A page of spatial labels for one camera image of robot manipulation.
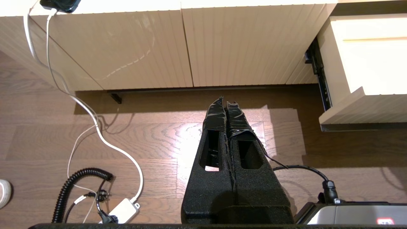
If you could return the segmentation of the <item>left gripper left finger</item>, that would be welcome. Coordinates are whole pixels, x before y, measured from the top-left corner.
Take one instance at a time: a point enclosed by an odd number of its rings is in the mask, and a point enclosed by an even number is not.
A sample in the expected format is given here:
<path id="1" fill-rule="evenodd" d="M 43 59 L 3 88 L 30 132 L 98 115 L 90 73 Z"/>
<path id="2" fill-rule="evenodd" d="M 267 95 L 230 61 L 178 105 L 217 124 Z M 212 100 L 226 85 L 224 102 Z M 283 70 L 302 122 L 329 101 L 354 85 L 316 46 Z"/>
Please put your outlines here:
<path id="1" fill-rule="evenodd" d="M 210 104 L 181 206 L 183 224 L 236 224 L 233 165 L 223 97 Z"/>

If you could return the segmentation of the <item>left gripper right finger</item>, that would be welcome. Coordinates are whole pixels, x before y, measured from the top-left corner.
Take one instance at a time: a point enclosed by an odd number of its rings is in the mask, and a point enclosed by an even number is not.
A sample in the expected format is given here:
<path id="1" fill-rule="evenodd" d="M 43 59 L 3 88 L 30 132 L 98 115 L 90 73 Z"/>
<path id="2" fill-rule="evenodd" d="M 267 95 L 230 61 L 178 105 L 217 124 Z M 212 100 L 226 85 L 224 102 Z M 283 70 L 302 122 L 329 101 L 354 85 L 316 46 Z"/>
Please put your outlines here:
<path id="1" fill-rule="evenodd" d="M 293 224 L 290 201 L 244 112 L 238 103 L 228 102 L 226 114 L 234 203 L 225 209 L 225 222 Z"/>

